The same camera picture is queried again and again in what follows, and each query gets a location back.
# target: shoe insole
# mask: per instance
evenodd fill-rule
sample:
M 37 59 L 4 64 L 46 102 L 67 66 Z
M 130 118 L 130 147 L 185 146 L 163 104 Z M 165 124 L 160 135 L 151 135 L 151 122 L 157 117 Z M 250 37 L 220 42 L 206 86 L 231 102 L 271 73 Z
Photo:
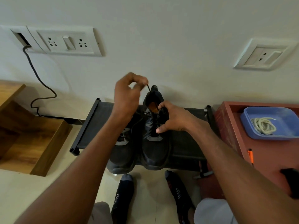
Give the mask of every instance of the shoe insole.
M 148 108 L 149 108 L 153 113 L 156 113 L 156 114 L 159 113 L 159 111 L 158 111 L 158 109 L 157 109 L 157 107 L 156 107 L 156 105 L 155 105 L 155 102 L 151 102 L 151 103 L 148 105 Z

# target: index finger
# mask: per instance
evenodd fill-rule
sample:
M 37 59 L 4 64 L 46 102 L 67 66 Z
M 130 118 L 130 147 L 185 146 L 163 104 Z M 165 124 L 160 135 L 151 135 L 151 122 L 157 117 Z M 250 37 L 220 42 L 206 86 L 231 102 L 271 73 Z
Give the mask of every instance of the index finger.
M 130 85 L 132 82 L 136 82 L 138 84 L 146 85 L 148 84 L 148 80 L 146 77 L 141 75 L 136 75 L 133 72 L 129 72 L 124 77 L 122 77 L 119 82 L 125 84 L 126 86 Z
M 167 109 L 172 105 L 170 101 L 163 101 L 159 104 L 158 109 L 166 107 Z

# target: red wooden surface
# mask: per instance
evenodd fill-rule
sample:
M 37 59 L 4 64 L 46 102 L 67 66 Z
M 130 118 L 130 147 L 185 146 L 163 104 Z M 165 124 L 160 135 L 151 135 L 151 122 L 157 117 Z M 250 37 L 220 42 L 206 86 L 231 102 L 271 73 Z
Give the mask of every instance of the red wooden surface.
M 254 167 L 290 195 L 290 187 L 279 170 L 283 168 L 299 169 L 299 139 L 291 141 L 251 139 L 246 134 L 240 119 L 244 108 L 249 106 L 286 107 L 299 115 L 299 105 L 225 101 L 214 115 L 222 140 L 247 162 L 250 162 L 247 151 L 251 148 L 254 155 Z M 199 180 L 199 185 L 202 198 L 223 198 L 222 190 L 215 176 L 210 177 L 209 180 L 208 178 Z

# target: person's left arm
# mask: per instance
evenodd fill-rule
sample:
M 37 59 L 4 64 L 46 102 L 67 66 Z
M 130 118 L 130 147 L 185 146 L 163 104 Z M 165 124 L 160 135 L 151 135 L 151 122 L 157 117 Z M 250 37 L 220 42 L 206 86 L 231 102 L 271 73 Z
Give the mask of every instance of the person's left arm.
M 137 84 L 133 89 L 132 82 Z M 101 179 L 122 130 L 138 108 L 148 81 L 129 73 L 115 86 L 114 106 L 106 124 L 76 160 L 47 188 L 15 223 L 87 223 Z

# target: tile floor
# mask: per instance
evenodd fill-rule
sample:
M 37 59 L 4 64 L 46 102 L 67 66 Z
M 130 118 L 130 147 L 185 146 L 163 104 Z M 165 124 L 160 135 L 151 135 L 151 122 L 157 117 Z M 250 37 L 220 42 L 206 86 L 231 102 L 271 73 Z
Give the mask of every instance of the tile floor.
M 76 157 L 69 148 L 81 126 L 74 125 L 46 177 L 0 170 L 0 220 L 2 224 L 13 223 Z M 135 166 L 130 172 L 135 179 L 135 193 L 129 209 L 127 223 L 178 223 L 176 204 L 164 178 L 165 169 L 150 171 Z M 195 172 L 177 171 L 186 185 L 196 206 L 200 201 L 199 187 L 192 179 Z M 110 208 L 121 176 L 105 170 L 96 202 L 105 201 Z

